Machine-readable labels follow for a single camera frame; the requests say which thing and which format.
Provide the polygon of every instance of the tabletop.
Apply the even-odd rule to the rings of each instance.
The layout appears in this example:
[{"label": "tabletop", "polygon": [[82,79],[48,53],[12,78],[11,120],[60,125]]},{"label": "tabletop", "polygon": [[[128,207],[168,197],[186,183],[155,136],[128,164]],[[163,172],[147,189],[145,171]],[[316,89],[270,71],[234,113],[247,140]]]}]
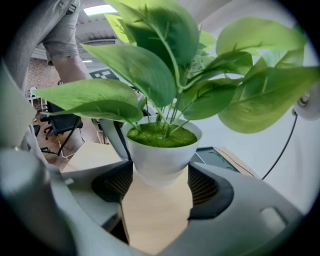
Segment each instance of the tabletop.
[{"label": "tabletop", "polygon": [[[119,161],[121,159],[111,145],[85,142],[62,172]],[[162,189],[148,186],[133,170],[133,182],[122,201],[131,247],[155,255],[184,231],[193,205],[187,182],[187,167],[171,186]]]}]

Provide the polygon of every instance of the brick wall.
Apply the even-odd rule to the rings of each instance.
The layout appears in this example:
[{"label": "brick wall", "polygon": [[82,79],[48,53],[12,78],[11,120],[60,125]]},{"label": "brick wall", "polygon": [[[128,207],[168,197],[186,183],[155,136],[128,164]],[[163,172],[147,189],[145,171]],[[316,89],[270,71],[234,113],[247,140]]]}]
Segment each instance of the brick wall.
[{"label": "brick wall", "polygon": [[39,58],[31,58],[27,76],[27,95],[31,87],[37,89],[57,86],[60,80],[59,74],[54,66],[47,65],[47,61]]}]

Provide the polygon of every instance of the green moss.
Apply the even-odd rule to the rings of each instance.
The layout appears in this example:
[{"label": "green moss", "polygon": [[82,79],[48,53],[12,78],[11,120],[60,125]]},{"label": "green moss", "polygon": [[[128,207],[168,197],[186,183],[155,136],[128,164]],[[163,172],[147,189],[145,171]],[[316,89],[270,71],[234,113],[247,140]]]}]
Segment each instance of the green moss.
[{"label": "green moss", "polygon": [[166,124],[161,124],[157,129],[156,123],[144,123],[140,124],[141,132],[132,128],[127,136],[131,140],[143,145],[157,147],[157,148],[178,148],[193,144],[197,141],[197,137],[189,130],[179,128],[175,132],[171,133],[169,137],[165,137],[167,129]]}]

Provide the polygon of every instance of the ceiling light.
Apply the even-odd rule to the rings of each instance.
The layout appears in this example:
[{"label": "ceiling light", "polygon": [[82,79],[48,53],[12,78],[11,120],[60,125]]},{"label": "ceiling light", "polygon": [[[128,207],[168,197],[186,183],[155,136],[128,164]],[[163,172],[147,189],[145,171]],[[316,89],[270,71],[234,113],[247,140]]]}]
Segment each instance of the ceiling light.
[{"label": "ceiling light", "polygon": [[103,4],[83,9],[86,15],[105,14],[105,13],[117,13],[118,11],[110,4]]}]

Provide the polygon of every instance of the white pot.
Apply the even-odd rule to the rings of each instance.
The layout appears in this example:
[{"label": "white pot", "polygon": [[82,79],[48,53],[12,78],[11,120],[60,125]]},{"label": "white pot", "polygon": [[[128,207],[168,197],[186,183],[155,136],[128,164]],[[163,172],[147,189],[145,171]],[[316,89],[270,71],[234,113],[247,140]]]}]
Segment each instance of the white pot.
[{"label": "white pot", "polygon": [[[156,116],[149,118],[151,123],[156,122]],[[178,120],[176,124],[181,125],[183,122],[185,120]],[[138,123],[148,123],[148,117],[143,117]],[[202,137],[202,131],[193,123],[188,122],[183,128],[194,133],[197,142],[181,147],[154,147],[140,144],[128,138],[127,133],[132,128],[133,126],[129,123],[125,123],[122,127],[131,159],[144,182],[155,188],[167,187],[179,177],[195,154]]]}]

